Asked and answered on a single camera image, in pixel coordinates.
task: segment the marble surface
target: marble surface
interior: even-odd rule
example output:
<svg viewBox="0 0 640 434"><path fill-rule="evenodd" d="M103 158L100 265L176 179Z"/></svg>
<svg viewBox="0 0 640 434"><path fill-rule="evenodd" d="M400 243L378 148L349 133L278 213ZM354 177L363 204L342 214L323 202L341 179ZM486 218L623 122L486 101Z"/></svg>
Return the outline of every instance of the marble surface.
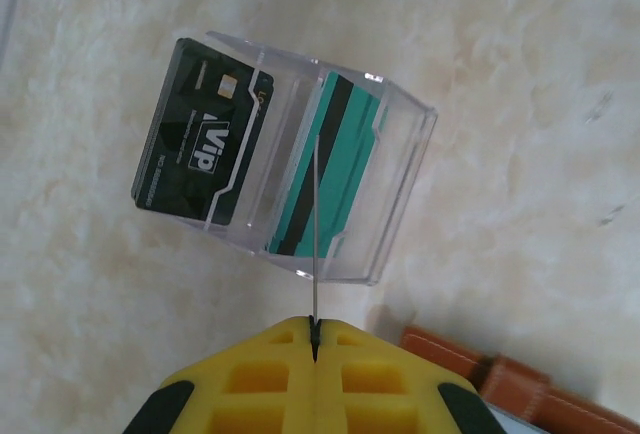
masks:
<svg viewBox="0 0 640 434"><path fill-rule="evenodd" d="M415 322L640 420L640 0L19 0L0 78L3 432L119 432L169 373L309 310L129 198L176 37L379 72L440 111L382 283Z"/></svg>

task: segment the brown leather strap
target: brown leather strap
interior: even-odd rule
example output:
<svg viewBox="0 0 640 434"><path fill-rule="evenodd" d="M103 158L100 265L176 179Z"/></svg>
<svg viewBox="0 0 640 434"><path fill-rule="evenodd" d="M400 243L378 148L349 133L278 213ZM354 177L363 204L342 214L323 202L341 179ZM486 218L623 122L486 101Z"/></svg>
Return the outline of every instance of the brown leather strap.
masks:
<svg viewBox="0 0 640 434"><path fill-rule="evenodd" d="M551 385L551 379L506 356L490 358L415 326L400 346L467 378L489 403L550 434L640 434L630 419Z"/></svg>

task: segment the black card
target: black card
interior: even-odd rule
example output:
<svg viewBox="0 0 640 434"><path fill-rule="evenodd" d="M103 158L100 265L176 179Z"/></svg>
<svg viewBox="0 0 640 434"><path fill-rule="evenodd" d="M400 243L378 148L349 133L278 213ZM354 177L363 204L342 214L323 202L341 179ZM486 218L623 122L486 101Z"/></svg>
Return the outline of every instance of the black card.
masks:
<svg viewBox="0 0 640 434"><path fill-rule="evenodd" d="M227 225L273 95L273 77L179 39L131 194L136 206ZM251 122L254 105L258 106Z"/></svg>

